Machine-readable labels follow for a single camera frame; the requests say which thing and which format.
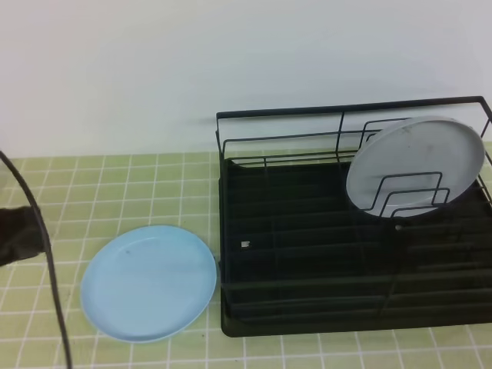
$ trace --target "plate rim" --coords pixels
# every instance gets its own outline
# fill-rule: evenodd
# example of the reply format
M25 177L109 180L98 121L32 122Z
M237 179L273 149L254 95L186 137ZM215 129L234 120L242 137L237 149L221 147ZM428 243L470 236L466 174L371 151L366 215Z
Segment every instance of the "plate rim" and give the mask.
M480 142L480 150L482 152L482 155L480 156L481 157L481 163L480 163L480 169L479 169L478 173L474 176L474 178L471 180L470 184L463 191L461 191L460 193L456 194L451 199L448 199L448 202L447 203L449 204L455 198L458 198L461 194L463 194L463 192L465 192L471 186L471 184L473 183L473 181L480 174L480 170L484 166L485 153L486 153L484 142L482 141L481 136L471 126L466 125L463 122L458 121L456 119L445 117L443 115L425 115L425 116L420 116L420 117L401 119L401 121L398 121L396 123L393 123L392 126L390 126L390 127L382 128L377 134L375 134L371 138L371 140L366 141L365 144L363 143L362 146L361 146L361 148L355 154L354 159L352 160L351 165L350 165L349 170L348 170L348 173L347 173L347 180L345 181L345 191L347 193L347 196L351 200L351 203L356 208L360 209L359 206L357 206L356 203L355 203L355 201L353 200L353 198L351 196L351 191L349 191L349 183L350 183L350 179L351 179L351 174L353 175L353 173L354 173L353 172L353 168L354 168L353 164L355 163L355 161L358 158L360 158L361 156L363 156L365 154L365 151L367 151L371 146L373 146L374 144L376 144L377 142L379 142L381 139L384 139L388 135L393 134L395 131L400 130L402 128L405 128L405 127L407 127L409 125L417 125L417 124L420 124L420 123L425 123L426 121L442 121L442 122L451 123L453 125L459 125L462 128L465 128L466 131L468 131L469 136L474 136L474 139ZM393 207L397 208L397 205L388 205L387 206L388 210L392 209ZM386 210L383 211L383 214L381 214L381 215L379 215L379 213L381 213L381 210L380 209L377 212L377 214L372 214L371 212L374 211L374 210L376 210L376 209L377 208L373 208L373 209L371 209L369 211L368 210L364 210L363 212L366 213L366 214L369 214L369 215L373 215L375 217L381 217L381 218L389 218L390 217L389 214L385 214L385 213L387 213ZM436 210L436 209L438 209L438 208L415 209L415 210L419 210L420 212L418 212L417 214L409 215L407 217L403 216L402 218L412 218L414 216L425 214L425 213L428 213L428 212L433 211L433 210Z
M105 329L102 329L101 327L99 327L91 319L90 315L88 314L88 312L87 312L87 310L85 308L85 298L84 298L84 292L83 291L84 291L84 286L88 283L87 282L87 278L88 277L86 277L86 276L88 275L89 269L91 268L92 265L94 265L93 263L96 260L96 258L97 257L101 258L101 256L99 256L99 255L102 254L102 252L108 246L110 246L111 244L115 243L119 238L122 238L123 236L126 236L127 237L128 234L130 234L130 233L137 233L139 231L142 232L142 230L144 230L144 229L159 229L159 228L160 229L169 229L169 228L172 228L172 229L178 229L179 231L183 231L183 232L189 233L190 235L192 235L195 238L197 238L197 240L199 241L198 243L200 244L200 247L201 248L204 248L204 250L208 251L207 256L210 257L209 260L211 262L211 265L214 266L213 281L212 281L213 283L211 283L214 287L211 290L210 297L207 299L206 303L204 304L204 307L198 312L198 314L193 319L191 319L187 324L183 325L183 327L180 327L179 329L177 329L176 331L174 331L174 332L172 332L170 334L166 334L166 335L163 335L163 336L158 337L158 338L152 338L150 340L129 340L129 339L124 339L124 338L121 338L121 337L117 337L117 336L115 336L113 334L109 334ZM210 304L211 299L214 296L214 292L217 289L217 279L218 279L218 276L217 276L217 262L215 260L215 257L212 254L211 249L207 246L207 244L205 244L196 234L194 234L193 232L188 231L187 229L184 229L184 228L181 228L181 227L177 227L177 226L174 226L174 225L166 225L166 224L161 224L161 225L158 225L158 224L157 225L148 225L148 226L144 226L144 227L132 229L132 230L130 230L128 232L125 232L123 234L120 234L119 236L111 239L89 261L89 264L87 266L87 269L85 269L84 275L83 275L83 277L81 279L81 282L80 282L80 291L79 291L80 305L81 305L81 309L82 309L82 311L84 313L85 318L92 325L92 327L94 327L96 330L100 331L101 333L105 334L106 336L111 337L111 338L114 338L117 341L128 342L128 343L132 343L132 344L147 344L147 343L151 343L151 342L161 341L161 340L164 340L165 338L169 338L171 336L174 336L175 334L177 334L177 333L183 331L184 329L186 329L186 327L189 327L191 324L193 324L193 322L196 321L198 319L198 317L200 317L200 315L205 311L205 309Z

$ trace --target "tiled countertop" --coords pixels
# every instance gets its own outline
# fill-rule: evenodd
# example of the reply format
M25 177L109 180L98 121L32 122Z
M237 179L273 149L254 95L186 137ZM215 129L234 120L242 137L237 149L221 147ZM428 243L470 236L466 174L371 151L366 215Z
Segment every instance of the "tiled countertop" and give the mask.
M218 259L218 160L212 153L17 159L52 234L78 367L166 369L476 369L492 367L492 324L229 338L216 294L186 331L154 344L99 334L80 308L88 262L114 236L148 224L193 231ZM485 179L492 180L488 169ZM11 181L1 206L26 200ZM0 368L64 365L44 255L0 268Z

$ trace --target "plate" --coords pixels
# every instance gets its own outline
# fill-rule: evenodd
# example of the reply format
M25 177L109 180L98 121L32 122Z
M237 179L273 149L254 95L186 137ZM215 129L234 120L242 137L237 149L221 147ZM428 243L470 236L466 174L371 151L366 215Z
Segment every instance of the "plate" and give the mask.
M207 307L215 260L196 235L171 226L122 234L100 250L81 283L87 319L121 341L144 343L187 327Z
M437 116L405 119L379 131L357 152L347 176L347 194L355 206L383 218L423 214L466 191L480 173L484 156L478 133L459 121ZM418 172L427 174L405 175ZM432 190L439 183L438 173L439 188L449 188L449 194ZM384 179L376 196L387 175L402 176ZM394 191L413 192L391 194Z

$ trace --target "white wall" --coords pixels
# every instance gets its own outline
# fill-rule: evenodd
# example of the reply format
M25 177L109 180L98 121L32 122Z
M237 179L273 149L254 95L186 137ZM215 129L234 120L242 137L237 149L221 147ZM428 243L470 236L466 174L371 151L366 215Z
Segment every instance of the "white wall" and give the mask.
M198 151L215 148L217 111L492 99L491 12L487 0L0 0L0 148Z

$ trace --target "dish rack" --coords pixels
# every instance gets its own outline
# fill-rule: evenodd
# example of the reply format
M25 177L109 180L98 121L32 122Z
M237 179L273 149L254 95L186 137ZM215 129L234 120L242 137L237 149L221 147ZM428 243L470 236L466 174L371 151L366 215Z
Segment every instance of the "dish rack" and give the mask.
M382 178L373 206L388 178L436 176L435 187L410 191L429 191L433 200L425 208L436 209L411 218L399 211L390 218L369 215L345 191L349 161L378 125L422 109L468 105L484 116L483 137L492 111L482 97L217 113L223 332L241 337L491 322L492 199L482 177L449 203L442 172ZM374 113L392 117L346 128L347 117ZM326 116L331 123L322 132L221 140L224 120L291 116ZM233 143L316 137L334 147L227 152ZM346 137L358 146L343 145ZM396 193L387 194L385 204Z

